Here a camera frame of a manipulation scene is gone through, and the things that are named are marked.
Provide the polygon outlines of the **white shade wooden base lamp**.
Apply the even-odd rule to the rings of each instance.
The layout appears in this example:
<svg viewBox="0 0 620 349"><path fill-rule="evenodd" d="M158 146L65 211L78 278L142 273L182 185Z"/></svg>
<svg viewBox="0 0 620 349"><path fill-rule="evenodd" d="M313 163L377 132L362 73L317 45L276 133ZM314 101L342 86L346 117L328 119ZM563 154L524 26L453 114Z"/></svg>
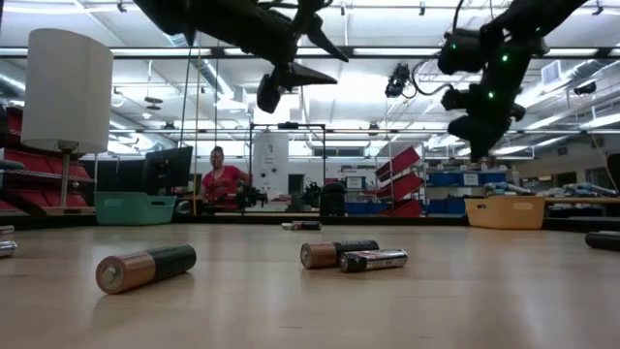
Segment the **white shade wooden base lamp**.
<svg viewBox="0 0 620 349"><path fill-rule="evenodd" d="M21 142L63 157L67 204L71 155L108 150L113 54L75 32L40 28L28 37Z"/></svg>

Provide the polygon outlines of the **blue storage bin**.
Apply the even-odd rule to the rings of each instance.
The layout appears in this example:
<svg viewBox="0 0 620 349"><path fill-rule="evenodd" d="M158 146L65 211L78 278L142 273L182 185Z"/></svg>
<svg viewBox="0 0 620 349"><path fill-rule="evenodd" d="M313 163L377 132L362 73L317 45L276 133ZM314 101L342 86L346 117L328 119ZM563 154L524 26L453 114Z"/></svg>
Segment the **blue storage bin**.
<svg viewBox="0 0 620 349"><path fill-rule="evenodd" d="M385 208L384 204L372 202L346 203L345 205L349 215L375 215L381 213Z"/></svg>

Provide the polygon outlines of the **black overhead light crossbar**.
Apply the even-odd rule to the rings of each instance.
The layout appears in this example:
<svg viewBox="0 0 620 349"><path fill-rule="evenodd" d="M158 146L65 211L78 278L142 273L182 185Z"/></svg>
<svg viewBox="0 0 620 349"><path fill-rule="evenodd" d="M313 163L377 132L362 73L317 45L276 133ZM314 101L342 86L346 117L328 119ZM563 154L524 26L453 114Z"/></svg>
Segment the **black overhead light crossbar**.
<svg viewBox="0 0 620 349"><path fill-rule="evenodd" d="M433 57L438 47L340 47L350 59L423 59ZM111 48L115 59L215 59L254 58L240 48ZM620 59L620 47L552 48L544 59Z"/></svg>

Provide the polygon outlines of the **red bin shelf rack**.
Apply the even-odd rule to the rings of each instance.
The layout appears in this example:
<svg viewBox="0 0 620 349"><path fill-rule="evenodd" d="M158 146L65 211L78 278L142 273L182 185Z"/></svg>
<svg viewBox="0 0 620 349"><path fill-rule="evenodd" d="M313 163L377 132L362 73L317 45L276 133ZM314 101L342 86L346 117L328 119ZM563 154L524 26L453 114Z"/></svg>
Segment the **red bin shelf rack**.
<svg viewBox="0 0 620 349"><path fill-rule="evenodd" d="M93 179L76 155L65 168L62 155L21 143L22 109L0 106L0 216L90 215L86 202Z"/></svg>

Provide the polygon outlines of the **tilted red bin rack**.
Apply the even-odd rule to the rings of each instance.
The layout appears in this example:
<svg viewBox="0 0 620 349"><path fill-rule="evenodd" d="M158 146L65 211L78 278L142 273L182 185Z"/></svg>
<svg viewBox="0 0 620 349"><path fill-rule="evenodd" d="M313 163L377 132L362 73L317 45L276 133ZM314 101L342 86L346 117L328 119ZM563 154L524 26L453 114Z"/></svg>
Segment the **tilted red bin rack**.
<svg viewBox="0 0 620 349"><path fill-rule="evenodd" d="M424 180L417 167L419 160L418 152L409 146L376 170L376 198L385 205L379 215L414 218L423 214L419 190L423 187Z"/></svg>

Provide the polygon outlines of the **black silver printed battery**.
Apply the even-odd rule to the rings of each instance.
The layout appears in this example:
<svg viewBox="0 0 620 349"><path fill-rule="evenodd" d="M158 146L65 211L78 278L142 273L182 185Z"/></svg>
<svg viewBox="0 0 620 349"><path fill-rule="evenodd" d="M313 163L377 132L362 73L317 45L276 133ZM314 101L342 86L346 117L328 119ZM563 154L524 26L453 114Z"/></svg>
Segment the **black silver printed battery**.
<svg viewBox="0 0 620 349"><path fill-rule="evenodd" d="M345 273L357 273L370 270L403 268L409 260L403 249L379 249L344 252L340 256L339 267Z"/></svg>

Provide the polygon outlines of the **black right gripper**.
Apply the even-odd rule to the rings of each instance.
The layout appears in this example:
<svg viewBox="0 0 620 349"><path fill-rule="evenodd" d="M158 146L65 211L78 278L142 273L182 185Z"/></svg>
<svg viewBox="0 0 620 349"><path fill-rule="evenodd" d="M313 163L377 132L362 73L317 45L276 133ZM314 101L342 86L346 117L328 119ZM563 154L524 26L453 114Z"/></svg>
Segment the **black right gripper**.
<svg viewBox="0 0 620 349"><path fill-rule="evenodd" d="M472 140L469 152L471 162L486 158L508 131L512 121L521 121L526 113L521 105L501 98L496 92L484 90L476 83L465 90L451 87L443 95L441 104L446 111L465 111L464 115L449 123L448 132L458 138Z"/></svg>

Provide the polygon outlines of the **distant black rig frame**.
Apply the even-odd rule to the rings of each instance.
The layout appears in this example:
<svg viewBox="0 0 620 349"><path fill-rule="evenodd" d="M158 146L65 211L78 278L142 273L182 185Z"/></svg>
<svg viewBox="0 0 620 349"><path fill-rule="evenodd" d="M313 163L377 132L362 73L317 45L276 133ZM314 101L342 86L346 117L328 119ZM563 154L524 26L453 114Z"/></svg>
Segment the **distant black rig frame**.
<svg viewBox="0 0 620 349"><path fill-rule="evenodd" d="M302 175L302 180L307 178L314 179L309 175L308 167L312 164L321 165L319 181L326 179L326 156L323 154L319 158L314 156L315 144L320 144L326 150L326 125L321 123L299 123L299 122L279 122L279 123L251 123L248 136L248 171L250 184L253 186L253 146L255 138L264 132L285 133L289 135L289 185L288 193L280 195L274 199L268 199L265 207L276 207L277 210L285 210L291 203L292 195L289 192L290 175Z"/></svg>

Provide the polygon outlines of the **white pillar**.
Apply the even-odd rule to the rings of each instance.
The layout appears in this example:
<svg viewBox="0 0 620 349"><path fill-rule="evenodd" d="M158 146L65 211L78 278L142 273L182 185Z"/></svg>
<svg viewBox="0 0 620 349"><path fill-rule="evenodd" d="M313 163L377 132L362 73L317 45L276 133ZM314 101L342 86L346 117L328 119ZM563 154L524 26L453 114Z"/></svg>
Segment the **white pillar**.
<svg viewBox="0 0 620 349"><path fill-rule="evenodd" d="M254 140L253 186L269 199L288 193L289 135L264 132Z"/></svg>

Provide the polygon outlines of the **teal plastic bin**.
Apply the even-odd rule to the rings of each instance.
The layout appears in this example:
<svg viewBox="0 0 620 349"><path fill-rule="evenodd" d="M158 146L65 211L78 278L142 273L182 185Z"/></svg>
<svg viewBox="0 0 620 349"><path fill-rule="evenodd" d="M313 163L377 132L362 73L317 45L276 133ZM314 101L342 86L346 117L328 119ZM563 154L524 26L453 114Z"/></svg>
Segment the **teal plastic bin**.
<svg viewBox="0 0 620 349"><path fill-rule="evenodd" d="M142 192L97 192L94 201L99 225L150 226L171 222L176 198Z"/></svg>

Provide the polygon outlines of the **person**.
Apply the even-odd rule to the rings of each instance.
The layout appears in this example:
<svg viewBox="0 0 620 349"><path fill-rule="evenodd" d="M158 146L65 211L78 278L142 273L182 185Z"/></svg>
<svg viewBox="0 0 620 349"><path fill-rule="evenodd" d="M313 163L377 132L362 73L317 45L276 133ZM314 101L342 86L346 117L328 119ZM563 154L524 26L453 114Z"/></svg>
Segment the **person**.
<svg viewBox="0 0 620 349"><path fill-rule="evenodd" d="M237 198L232 195L236 195L238 185L249 183L250 176L236 166L224 164L224 150L221 146L211 150L210 164L212 170L202 177L196 198L223 209L238 209Z"/></svg>

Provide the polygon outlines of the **black chair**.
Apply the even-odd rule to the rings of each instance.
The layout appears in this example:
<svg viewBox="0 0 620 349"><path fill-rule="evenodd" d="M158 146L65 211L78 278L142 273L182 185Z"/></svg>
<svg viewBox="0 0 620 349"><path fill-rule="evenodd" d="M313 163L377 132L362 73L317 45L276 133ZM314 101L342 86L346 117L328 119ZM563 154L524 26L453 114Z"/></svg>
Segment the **black chair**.
<svg viewBox="0 0 620 349"><path fill-rule="evenodd" d="M346 215L346 188L340 181L327 183L320 193L321 216Z"/></svg>

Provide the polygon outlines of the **blue bin shelf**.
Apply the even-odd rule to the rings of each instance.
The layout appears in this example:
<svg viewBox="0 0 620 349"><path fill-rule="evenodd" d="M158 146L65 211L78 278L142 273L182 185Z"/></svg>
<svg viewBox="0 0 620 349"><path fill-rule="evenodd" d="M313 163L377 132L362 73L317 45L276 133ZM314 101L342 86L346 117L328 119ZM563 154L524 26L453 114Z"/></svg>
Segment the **blue bin shelf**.
<svg viewBox="0 0 620 349"><path fill-rule="evenodd" d="M484 194L487 183L504 182L505 172L428 172L425 180L428 215L464 215L465 200Z"/></svg>

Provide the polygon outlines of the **wooden side table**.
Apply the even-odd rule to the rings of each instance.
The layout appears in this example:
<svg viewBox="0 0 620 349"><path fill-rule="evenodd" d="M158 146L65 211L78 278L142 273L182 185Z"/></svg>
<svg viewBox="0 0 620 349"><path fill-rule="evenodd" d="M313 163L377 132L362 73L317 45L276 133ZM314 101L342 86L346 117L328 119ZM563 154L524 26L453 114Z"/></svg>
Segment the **wooden side table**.
<svg viewBox="0 0 620 349"><path fill-rule="evenodd" d="M550 218L620 217L620 197L554 197L545 199Z"/></svg>

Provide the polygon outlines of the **white air vent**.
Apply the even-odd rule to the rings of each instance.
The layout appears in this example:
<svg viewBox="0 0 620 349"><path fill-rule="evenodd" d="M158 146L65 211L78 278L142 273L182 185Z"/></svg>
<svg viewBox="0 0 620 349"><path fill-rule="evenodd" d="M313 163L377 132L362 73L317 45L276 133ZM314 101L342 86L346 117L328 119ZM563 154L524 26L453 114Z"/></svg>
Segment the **white air vent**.
<svg viewBox="0 0 620 349"><path fill-rule="evenodd" d="M543 85L550 85L562 79L562 61L554 60L541 67L541 78Z"/></svg>

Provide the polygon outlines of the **yellow plastic bin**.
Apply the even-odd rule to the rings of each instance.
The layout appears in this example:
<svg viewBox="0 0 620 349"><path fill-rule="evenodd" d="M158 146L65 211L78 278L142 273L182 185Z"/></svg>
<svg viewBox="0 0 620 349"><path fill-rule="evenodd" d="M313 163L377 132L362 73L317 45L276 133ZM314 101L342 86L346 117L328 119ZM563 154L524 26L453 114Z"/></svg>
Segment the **yellow plastic bin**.
<svg viewBox="0 0 620 349"><path fill-rule="evenodd" d="M537 196L492 196L466 199L469 224L499 230L538 230L543 225L545 198Z"/></svg>

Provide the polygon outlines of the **black computer monitor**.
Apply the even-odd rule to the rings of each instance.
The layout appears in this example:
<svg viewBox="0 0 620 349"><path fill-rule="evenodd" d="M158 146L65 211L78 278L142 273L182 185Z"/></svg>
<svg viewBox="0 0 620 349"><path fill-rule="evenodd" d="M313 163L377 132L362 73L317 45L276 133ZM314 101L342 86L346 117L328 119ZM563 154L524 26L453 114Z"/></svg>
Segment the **black computer monitor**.
<svg viewBox="0 0 620 349"><path fill-rule="evenodd" d="M149 152L142 170L142 189L151 196L170 195L174 187L186 187L194 148L184 146Z"/></svg>

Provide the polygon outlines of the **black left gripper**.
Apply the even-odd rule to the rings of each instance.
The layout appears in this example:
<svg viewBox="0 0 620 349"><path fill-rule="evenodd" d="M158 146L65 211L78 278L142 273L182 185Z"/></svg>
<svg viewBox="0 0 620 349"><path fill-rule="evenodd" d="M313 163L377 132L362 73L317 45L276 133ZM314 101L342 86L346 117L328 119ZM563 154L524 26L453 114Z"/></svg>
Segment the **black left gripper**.
<svg viewBox="0 0 620 349"><path fill-rule="evenodd" d="M349 61L349 57L323 31L324 21L317 15L322 7L323 0L298 0L296 13L286 24L283 51L279 56L273 54L269 58L274 68L270 75L263 76L259 86L257 102L262 111L274 113L285 90L292 91L294 87L312 84L337 83L335 78L295 62L297 41L303 35L333 58Z"/></svg>

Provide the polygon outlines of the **grey blue bundle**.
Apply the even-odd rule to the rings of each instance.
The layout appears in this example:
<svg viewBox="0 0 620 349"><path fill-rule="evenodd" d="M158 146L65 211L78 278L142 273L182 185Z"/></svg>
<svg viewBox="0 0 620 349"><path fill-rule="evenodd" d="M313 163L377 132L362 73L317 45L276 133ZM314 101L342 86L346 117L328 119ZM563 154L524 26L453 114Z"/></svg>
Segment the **grey blue bundle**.
<svg viewBox="0 0 620 349"><path fill-rule="evenodd" d="M590 182L565 184L563 186L563 189L577 196L591 196L591 197L617 197L618 196L618 192L616 190L604 188L602 186L595 185Z"/></svg>
<svg viewBox="0 0 620 349"><path fill-rule="evenodd" d="M489 196L533 196L534 193L526 188L508 182L489 182L484 184L485 195Z"/></svg>

